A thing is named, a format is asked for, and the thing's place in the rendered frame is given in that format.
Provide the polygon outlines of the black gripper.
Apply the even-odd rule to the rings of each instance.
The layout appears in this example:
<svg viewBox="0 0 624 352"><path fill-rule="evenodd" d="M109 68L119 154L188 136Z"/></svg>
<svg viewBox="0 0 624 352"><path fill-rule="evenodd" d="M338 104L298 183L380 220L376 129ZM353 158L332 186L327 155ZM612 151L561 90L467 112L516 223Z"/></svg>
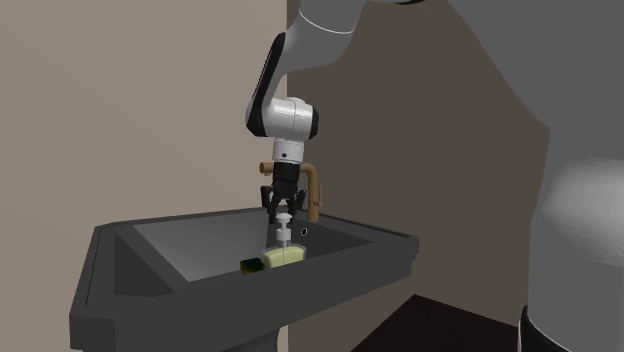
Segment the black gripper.
<svg viewBox="0 0 624 352"><path fill-rule="evenodd" d="M275 162L271 186L261 186L262 207L267 210L270 224L276 222L277 207L281 199L288 199L288 213L296 215L302 209L307 191L298 190L300 165L289 162Z"/></svg>

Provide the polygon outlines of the bronze faucet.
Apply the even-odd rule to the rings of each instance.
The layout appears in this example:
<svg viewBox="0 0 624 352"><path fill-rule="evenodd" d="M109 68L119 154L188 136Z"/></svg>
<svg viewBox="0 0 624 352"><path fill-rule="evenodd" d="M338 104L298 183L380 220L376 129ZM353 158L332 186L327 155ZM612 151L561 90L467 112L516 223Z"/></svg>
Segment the bronze faucet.
<svg viewBox="0 0 624 352"><path fill-rule="evenodd" d="M262 174L273 176L274 163L275 162L261 162L259 171ZM299 165L300 175L298 190L305 189L307 191L305 199L305 202L307 202L307 220L309 222L317 222L319 220L319 208L322 206L317 171L315 167L309 163Z"/></svg>

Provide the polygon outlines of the clear soap dispenser yellow liquid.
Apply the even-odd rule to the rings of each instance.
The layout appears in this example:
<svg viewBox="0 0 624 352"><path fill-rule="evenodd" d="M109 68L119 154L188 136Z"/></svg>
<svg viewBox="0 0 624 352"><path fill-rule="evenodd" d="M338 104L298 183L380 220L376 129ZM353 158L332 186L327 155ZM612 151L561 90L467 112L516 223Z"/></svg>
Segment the clear soap dispenser yellow liquid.
<svg viewBox="0 0 624 352"><path fill-rule="evenodd" d="M292 216L288 213L278 213L276 221L279 227L276 229L276 245L262 252L261 261L265 269L271 269L283 265L303 261L306 257L306 248L292 242L292 231L288 223Z"/></svg>

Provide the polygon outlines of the yellow green sponge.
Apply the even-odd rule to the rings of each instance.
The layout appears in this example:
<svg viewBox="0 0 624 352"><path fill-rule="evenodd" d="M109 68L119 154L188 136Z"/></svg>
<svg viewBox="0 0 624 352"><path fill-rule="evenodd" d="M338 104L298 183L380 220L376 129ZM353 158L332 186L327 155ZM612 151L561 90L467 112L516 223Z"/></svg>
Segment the yellow green sponge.
<svg viewBox="0 0 624 352"><path fill-rule="evenodd" d="M240 270L244 275L263 271L265 264L261 258L255 257L240 262Z"/></svg>

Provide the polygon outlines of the dark grey sink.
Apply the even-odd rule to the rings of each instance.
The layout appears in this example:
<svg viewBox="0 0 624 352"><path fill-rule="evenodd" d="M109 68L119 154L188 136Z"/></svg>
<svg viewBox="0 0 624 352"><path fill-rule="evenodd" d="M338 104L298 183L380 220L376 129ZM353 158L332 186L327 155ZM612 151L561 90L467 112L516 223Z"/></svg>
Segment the dark grey sink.
<svg viewBox="0 0 624 352"><path fill-rule="evenodd" d="M302 261L251 274L275 243L262 208L96 227L69 312L81 352L276 352L279 329L409 276L419 240L329 215L294 218Z"/></svg>

